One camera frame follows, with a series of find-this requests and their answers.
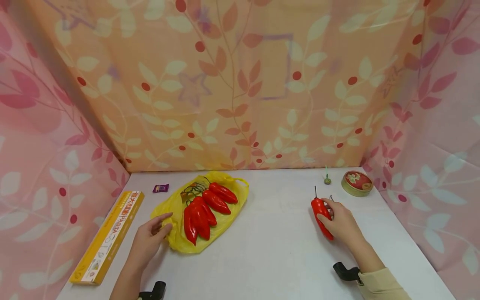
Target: red chili pepper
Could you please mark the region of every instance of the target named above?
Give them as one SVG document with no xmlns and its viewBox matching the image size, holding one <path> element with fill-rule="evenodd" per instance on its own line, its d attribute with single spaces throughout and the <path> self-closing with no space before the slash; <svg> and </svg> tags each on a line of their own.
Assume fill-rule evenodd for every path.
<svg viewBox="0 0 480 300">
<path fill-rule="evenodd" d="M 198 235 L 204 238 L 205 240 L 210 239 L 210 225 L 208 225 L 207 215 L 202 207 L 200 202 L 193 201 L 190 203 L 191 211 L 191 218 L 192 224 L 195 227 L 196 231 L 198 231 Z"/>
<path fill-rule="evenodd" d="M 183 230 L 185 236 L 197 245 L 197 235 L 210 239 L 210 225 L 216 225 L 215 215 L 202 197 L 198 196 L 183 210 Z"/>
<path fill-rule="evenodd" d="M 197 229 L 193 226 L 192 216 L 190 214 L 192 207 L 189 205 L 183 210 L 183 230 L 187 240 L 191 241 L 193 245 L 197 245 Z"/>
<path fill-rule="evenodd" d="M 317 218 L 317 214 L 324 215 L 327 217 L 329 220 L 332 219 L 330 214 L 328 213 L 328 209 L 325 207 L 325 204 L 322 199 L 314 198 L 312 200 L 312 209 L 313 209 L 313 214 L 315 215 L 315 220 L 317 220 L 318 226 L 320 227 L 320 230 L 322 233 L 325 235 L 325 237 L 329 240 L 333 240 L 333 235 L 330 233 L 330 231 L 325 228 L 325 225 L 320 222 L 320 220 Z"/>
<path fill-rule="evenodd" d="M 218 211 L 219 213 L 224 215 L 230 215 L 232 213 L 228 208 L 228 205 L 211 190 L 204 191 L 202 196 L 205 202 L 211 208 L 213 208 L 213 210 Z"/>
<path fill-rule="evenodd" d="M 205 200 L 202 197 L 196 196 L 192 203 L 194 205 L 202 206 L 203 210 L 205 211 L 205 216 L 208 221 L 208 225 L 210 226 L 216 225 L 215 215 L 212 213 L 212 210 L 208 207 L 207 203 L 205 203 Z"/>
<path fill-rule="evenodd" d="M 216 182 L 211 183 L 208 189 L 217 194 L 218 197 L 227 203 L 236 204 L 239 202 L 231 190 Z"/>
</svg>

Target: pink fabric panel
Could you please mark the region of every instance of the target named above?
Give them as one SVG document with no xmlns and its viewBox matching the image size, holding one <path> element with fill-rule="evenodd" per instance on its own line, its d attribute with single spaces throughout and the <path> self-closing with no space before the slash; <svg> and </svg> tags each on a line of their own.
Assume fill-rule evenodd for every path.
<svg viewBox="0 0 480 300">
<path fill-rule="evenodd" d="M 403 82 L 363 166 L 453 295 L 474 300 L 480 299 L 480 1 L 451 3 L 450 15 L 425 22 L 422 53 L 404 59 Z"/>
<path fill-rule="evenodd" d="M 128 177 L 0 12 L 0 299 L 55 299 Z"/>
</svg>

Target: pink floral backdrop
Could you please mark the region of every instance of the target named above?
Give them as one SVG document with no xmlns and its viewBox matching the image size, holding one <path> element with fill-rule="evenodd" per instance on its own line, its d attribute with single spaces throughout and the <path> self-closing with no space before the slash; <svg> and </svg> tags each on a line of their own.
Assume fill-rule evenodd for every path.
<svg viewBox="0 0 480 300">
<path fill-rule="evenodd" d="M 314 2 L 15 2 L 75 97 L 0 15 L 0 299 L 54 299 L 128 178 L 75 98 L 131 171 L 345 167 L 364 153 L 455 297 L 480 300 L 480 0 Z"/>
<path fill-rule="evenodd" d="M 55 299 L 128 177 L 0 9 L 0 299 Z"/>
<path fill-rule="evenodd" d="M 479 18 L 480 1 L 452 1 L 405 37 L 402 79 L 363 160 L 458 300 L 480 299 Z"/>
</svg>

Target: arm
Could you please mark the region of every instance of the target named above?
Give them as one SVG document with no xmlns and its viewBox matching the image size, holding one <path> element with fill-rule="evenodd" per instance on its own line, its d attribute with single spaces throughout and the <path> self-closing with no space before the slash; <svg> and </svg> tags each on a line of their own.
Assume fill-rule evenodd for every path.
<svg viewBox="0 0 480 300">
<path fill-rule="evenodd" d="M 138 299 L 142 273 L 157 253 L 165 236 L 172 230 L 172 224 L 162 227 L 162 221 L 171 216 L 172 213 L 157 216 L 138 228 L 127 261 L 113 287 L 110 300 Z"/>
<path fill-rule="evenodd" d="M 365 300 L 411 300 L 385 267 L 373 247 L 364 238 L 351 211 L 341 203 L 322 199 L 333 217 L 318 214 L 317 218 L 338 239 L 346 244 L 357 262 L 362 285 L 360 292 Z"/>
<path fill-rule="evenodd" d="M 127 260 L 113 287 L 110 300 L 136 300 L 140 294 L 143 269 Z"/>
</svg>

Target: round tin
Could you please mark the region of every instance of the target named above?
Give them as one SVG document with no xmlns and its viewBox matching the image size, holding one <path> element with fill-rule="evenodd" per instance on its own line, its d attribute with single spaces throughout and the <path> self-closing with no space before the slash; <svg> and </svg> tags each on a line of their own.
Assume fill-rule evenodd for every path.
<svg viewBox="0 0 480 300">
<path fill-rule="evenodd" d="M 343 175 L 342 188 L 352 196 L 365 197 L 373 188 L 372 180 L 358 171 L 348 171 Z"/>
</svg>

